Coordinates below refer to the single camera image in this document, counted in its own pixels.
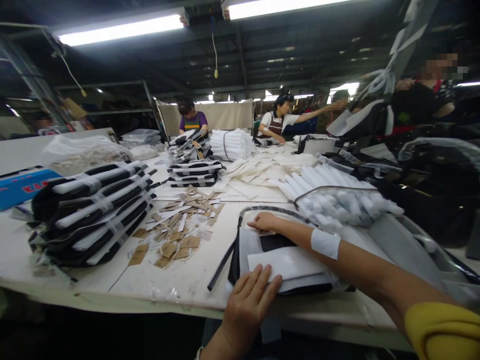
purple shirt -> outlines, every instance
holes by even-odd
[[[198,121],[200,122],[200,129],[202,128],[203,125],[208,125],[209,124],[207,122],[207,118],[205,117],[205,114],[201,111],[198,111],[193,118],[188,119],[188,120],[195,120],[195,119],[198,119]],[[185,117],[184,116],[181,117],[180,130],[185,131]]]

ceiling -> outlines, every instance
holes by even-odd
[[[145,79],[152,95],[159,99],[185,94],[206,97],[212,91],[238,94],[241,99],[280,85],[296,93],[312,93],[381,69],[390,59],[396,34],[405,26],[409,3],[356,0],[229,21],[223,19],[220,0],[0,0],[0,22],[61,28],[183,6],[189,15],[187,28],[68,48],[66,60],[71,71],[81,84]],[[468,44],[463,54],[463,65],[469,66],[467,79],[480,79],[480,47],[471,36],[471,9],[460,0],[440,3],[406,72],[417,72],[438,49]],[[0,29],[25,49],[51,85],[74,85],[62,60],[51,57],[53,50],[41,32]],[[0,81],[2,96],[21,97],[29,92],[7,61],[0,60]]]

factory floor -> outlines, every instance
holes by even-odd
[[[0,319],[0,359],[194,359],[219,320],[166,314],[109,314],[38,304],[20,298],[15,314]],[[397,360],[414,354],[395,351]],[[384,349],[282,332],[245,359],[392,360]]]

hand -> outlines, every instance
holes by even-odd
[[[280,135],[277,135],[277,136],[275,137],[275,140],[277,140],[280,144],[285,144],[285,143],[286,143],[284,137],[283,137],[283,136],[280,136]]]
[[[332,111],[341,111],[347,107],[348,100],[343,99],[343,100],[338,100],[331,104],[330,110]]]
[[[272,231],[277,233],[279,228],[280,219],[273,215],[271,212],[260,212],[256,217],[255,221],[248,222],[248,226],[255,228],[261,232]]]
[[[272,267],[267,265],[263,271],[262,268],[259,264],[253,272],[243,275],[228,298],[218,331],[228,345],[231,359],[249,351],[282,284],[282,277],[277,275],[267,287]]]

fluorescent light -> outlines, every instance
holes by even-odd
[[[131,38],[139,35],[160,33],[168,30],[182,29],[179,14],[157,17],[144,21],[108,26],[95,30],[73,32],[59,35],[60,41],[69,46],[100,43],[115,39]]]
[[[8,100],[16,100],[16,101],[33,101],[32,99],[19,99],[16,97],[7,97]]]
[[[314,96],[314,94],[308,94],[308,95],[302,94],[302,95],[295,95],[294,98],[295,99],[305,99],[305,98],[310,98],[312,96]]]
[[[457,86],[477,86],[480,85],[480,81],[477,82],[464,82],[461,84],[458,84]]]
[[[341,3],[349,0],[258,0],[230,5],[230,20],[251,18],[260,15],[282,13],[321,5]]]

